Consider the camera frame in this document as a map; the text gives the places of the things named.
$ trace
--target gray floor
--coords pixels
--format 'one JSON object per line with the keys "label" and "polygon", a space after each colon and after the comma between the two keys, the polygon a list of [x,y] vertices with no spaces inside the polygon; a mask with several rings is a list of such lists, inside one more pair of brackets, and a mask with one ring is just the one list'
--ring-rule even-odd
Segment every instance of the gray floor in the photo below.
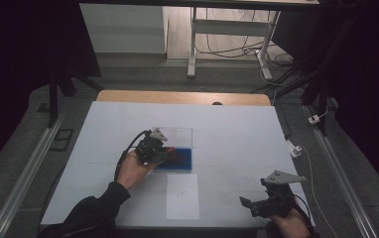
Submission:
{"label": "gray floor", "polygon": [[[185,62],[140,56],[99,56],[103,79],[95,79],[106,88],[133,90],[213,91],[249,93],[265,84],[259,77],[258,62],[199,62],[195,79],[187,79]],[[283,68],[274,68],[279,75]],[[9,227],[6,237],[36,237],[40,217],[45,210],[51,188],[63,169],[79,134],[91,101],[97,92],[75,80],[77,94],[71,101],[61,129],[71,130],[66,141],[53,141],[21,208]],[[313,128],[300,103],[301,90],[294,91],[274,101],[284,133],[290,135],[295,145],[307,148],[314,172],[316,200],[338,237],[361,237],[349,207],[335,182]],[[48,112],[40,107],[49,101],[46,87],[37,89],[30,97],[30,106],[10,141],[0,153],[0,209],[13,185],[30,158],[48,124]],[[340,129],[333,118],[333,108],[327,113],[328,138],[332,142],[349,179],[379,234],[379,177],[353,142]],[[299,175],[310,178],[306,153],[294,160]],[[321,237],[333,237],[322,214],[317,209],[310,183],[303,184],[316,229]],[[265,237],[263,231],[259,237]]]}

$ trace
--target white paper sheet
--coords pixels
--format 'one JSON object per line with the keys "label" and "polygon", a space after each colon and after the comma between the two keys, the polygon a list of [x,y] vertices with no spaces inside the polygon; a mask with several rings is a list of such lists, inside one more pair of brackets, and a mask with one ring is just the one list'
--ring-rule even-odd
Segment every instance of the white paper sheet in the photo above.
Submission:
{"label": "white paper sheet", "polygon": [[169,220],[199,220],[196,175],[168,175],[166,212]]}

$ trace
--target wooden board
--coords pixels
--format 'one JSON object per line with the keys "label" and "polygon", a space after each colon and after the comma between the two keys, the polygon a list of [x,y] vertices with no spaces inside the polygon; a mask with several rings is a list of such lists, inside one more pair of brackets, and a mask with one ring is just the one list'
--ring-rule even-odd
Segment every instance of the wooden board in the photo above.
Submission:
{"label": "wooden board", "polygon": [[211,105],[220,102],[223,105],[270,106],[270,99],[264,94],[210,93],[210,92],[171,92],[171,91],[130,91],[103,90],[97,101],[141,102],[168,104]]}

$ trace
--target blue rectangle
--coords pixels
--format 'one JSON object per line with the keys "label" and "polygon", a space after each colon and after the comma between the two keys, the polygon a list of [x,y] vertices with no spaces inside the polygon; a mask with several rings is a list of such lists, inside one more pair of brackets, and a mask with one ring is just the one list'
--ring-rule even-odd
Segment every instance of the blue rectangle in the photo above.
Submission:
{"label": "blue rectangle", "polygon": [[191,149],[176,149],[177,156],[161,163],[155,171],[190,171],[192,169]]}

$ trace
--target transparent plastic box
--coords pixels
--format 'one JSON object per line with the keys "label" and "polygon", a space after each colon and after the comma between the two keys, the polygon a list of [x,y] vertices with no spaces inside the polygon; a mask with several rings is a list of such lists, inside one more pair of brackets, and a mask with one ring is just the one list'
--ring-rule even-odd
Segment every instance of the transparent plastic box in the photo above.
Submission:
{"label": "transparent plastic box", "polygon": [[190,173],[192,170],[192,128],[155,127],[164,134],[168,141],[164,147],[174,147],[177,157],[164,162],[154,172]]}

